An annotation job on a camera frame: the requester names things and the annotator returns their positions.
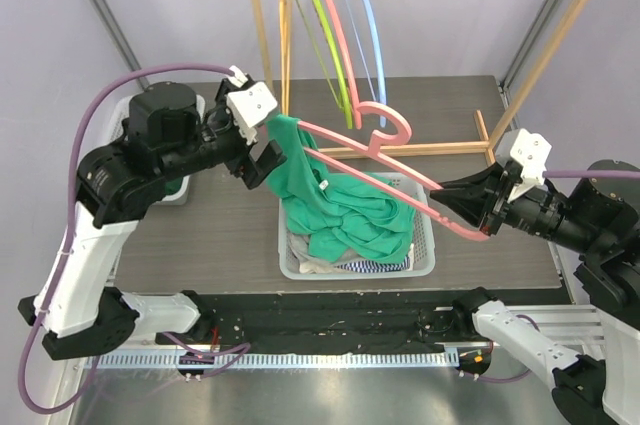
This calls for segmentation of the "green tank top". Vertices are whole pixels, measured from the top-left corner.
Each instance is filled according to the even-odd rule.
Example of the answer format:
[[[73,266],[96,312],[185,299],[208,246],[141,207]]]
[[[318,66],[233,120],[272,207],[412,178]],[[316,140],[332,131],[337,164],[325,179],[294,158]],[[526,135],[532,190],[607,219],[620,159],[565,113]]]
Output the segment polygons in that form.
[[[391,264],[406,257],[413,242],[413,208],[357,178],[331,172],[307,154],[317,145],[296,118],[278,115],[267,123],[267,132],[286,156],[267,186],[282,202],[288,231],[308,239],[311,256],[336,262],[351,251]]]

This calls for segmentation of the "pink plastic hanger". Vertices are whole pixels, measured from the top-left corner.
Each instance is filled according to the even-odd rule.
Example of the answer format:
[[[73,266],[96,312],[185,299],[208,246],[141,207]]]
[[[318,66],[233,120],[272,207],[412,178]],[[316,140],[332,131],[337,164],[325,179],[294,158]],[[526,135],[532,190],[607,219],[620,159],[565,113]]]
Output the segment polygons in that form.
[[[355,111],[353,112],[353,114],[358,118],[361,118],[363,115],[376,115],[384,117],[388,122],[394,125],[395,133],[389,134],[380,130],[373,130],[369,136],[368,144],[364,145],[345,135],[304,120],[299,120],[297,122],[297,126],[299,129],[309,132],[312,135],[316,135],[331,142],[345,146],[349,151],[355,152],[357,158],[367,157],[382,165],[385,165],[391,170],[400,173],[403,177],[413,180],[415,183],[421,185],[422,188],[426,188],[429,191],[441,189],[441,186],[434,180],[426,177],[420,172],[401,163],[400,161],[383,152],[384,147],[389,148],[393,146],[407,145],[409,139],[412,136],[412,129],[409,122],[398,111],[381,103],[364,101],[359,103],[355,107]],[[352,176],[364,183],[375,187],[378,190],[391,195],[401,202],[406,203],[416,211],[428,216],[436,223],[444,226],[451,232],[464,239],[475,242],[483,242],[489,239],[489,237],[482,231],[479,231],[477,229],[469,229],[454,221],[451,221],[427,204],[420,202],[417,199],[404,194],[403,192],[400,192],[391,185],[387,185],[386,183],[373,178],[371,175],[356,170],[355,168],[345,164],[344,162],[341,162],[336,158],[329,156],[326,152],[321,152],[320,150],[308,147],[305,148],[305,152],[311,157],[314,157],[315,159],[330,166],[331,168]]]

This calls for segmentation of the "yellow plastic hanger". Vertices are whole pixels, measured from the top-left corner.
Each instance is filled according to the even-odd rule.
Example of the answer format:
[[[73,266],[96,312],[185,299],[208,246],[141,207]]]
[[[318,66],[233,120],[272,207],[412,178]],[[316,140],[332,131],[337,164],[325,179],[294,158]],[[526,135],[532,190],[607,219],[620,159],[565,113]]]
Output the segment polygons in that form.
[[[279,0],[281,109],[283,115],[290,113],[291,75],[291,0]]]

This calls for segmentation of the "lime green hanger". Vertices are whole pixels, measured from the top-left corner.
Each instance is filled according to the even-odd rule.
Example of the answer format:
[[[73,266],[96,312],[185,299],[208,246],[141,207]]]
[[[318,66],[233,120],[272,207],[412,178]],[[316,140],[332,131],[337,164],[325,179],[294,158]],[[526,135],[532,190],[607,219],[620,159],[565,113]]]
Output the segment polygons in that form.
[[[326,46],[328,48],[329,57],[331,58],[331,62],[333,65],[335,75],[334,78],[332,78],[329,74],[328,66],[325,63],[322,52],[320,51],[319,42],[316,39],[315,32],[313,31],[310,20],[307,18],[303,10],[300,0],[294,0],[294,2],[300,13],[300,17],[307,32],[307,36],[311,41],[312,48],[316,54],[324,79],[329,86],[333,99],[338,109],[344,116],[347,128],[352,129],[354,126],[354,119],[352,114],[351,97],[347,85],[346,74],[339,54],[337,40],[334,36],[331,25],[329,24],[328,14],[322,3],[322,0],[310,0],[310,2],[313,7],[313,11],[315,12],[322,37],[324,38]]]

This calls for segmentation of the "coral pink hanger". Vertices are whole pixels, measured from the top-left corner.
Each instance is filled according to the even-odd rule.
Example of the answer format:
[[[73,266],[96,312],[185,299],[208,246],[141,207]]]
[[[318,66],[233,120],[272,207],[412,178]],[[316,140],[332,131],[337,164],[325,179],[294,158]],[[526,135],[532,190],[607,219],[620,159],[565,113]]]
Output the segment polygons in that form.
[[[355,81],[355,75],[353,70],[353,64],[349,53],[349,47],[342,27],[339,13],[337,11],[334,0],[322,0],[325,10],[328,14],[329,24],[334,32],[334,36],[337,40],[339,47],[339,54],[342,60],[343,68],[346,74],[347,85],[349,88],[349,94],[351,97],[351,107],[354,119],[354,126],[352,129],[362,128],[362,117],[357,110],[360,105],[360,99],[358,95],[358,89]]]

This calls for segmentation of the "grey tank top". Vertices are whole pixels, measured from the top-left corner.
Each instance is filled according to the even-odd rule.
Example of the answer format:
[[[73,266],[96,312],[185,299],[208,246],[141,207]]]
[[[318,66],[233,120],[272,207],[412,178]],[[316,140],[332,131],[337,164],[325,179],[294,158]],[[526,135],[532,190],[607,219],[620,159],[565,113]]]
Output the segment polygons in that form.
[[[319,258],[313,256],[310,253],[309,245],[310,245],[310,236],[309,235],[301,235],[295,233],[288,233],[288,244],[293,252],[294,256],[298,259],[300,264],[313,264],[313,265],[321,265],[321,261]]]

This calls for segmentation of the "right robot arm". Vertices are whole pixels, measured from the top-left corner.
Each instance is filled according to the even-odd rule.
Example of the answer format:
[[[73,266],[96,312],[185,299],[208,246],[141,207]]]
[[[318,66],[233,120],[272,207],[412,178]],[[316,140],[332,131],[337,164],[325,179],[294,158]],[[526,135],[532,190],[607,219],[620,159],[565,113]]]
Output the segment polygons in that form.
[[[605,159],[584,171],[546,171],[518,198],[510,159],[443,183],[430,196],[486,236],[508,226],[575,253],[570,298],[593,307],[604,338],[596,359],[545,336],[483,287],[452,303],[457,336],[501,345],[537,376],[571,424],[639,421],[639,169]]]

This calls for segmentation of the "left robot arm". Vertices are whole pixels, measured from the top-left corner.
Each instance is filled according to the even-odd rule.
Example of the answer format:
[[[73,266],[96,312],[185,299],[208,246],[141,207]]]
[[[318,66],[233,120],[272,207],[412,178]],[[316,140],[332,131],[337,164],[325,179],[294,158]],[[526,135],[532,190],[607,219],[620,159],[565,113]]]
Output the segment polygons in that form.
[[[44,313],[42,344],[53,360],[104,355],[135,336],[170,333],[193,344],[211,337],[213,311],[195,292],[140,295],[108,284],[125,242],[170,182],[224,165],[254,189],[285,160],[275,142],[251,154],[278,108],[266,84],[227,78],[211,110],[200,113],[197,104],[189,86],[155,83],[129,100],[122,134],[80,161],[65,269],[18,305],[30,324]]]

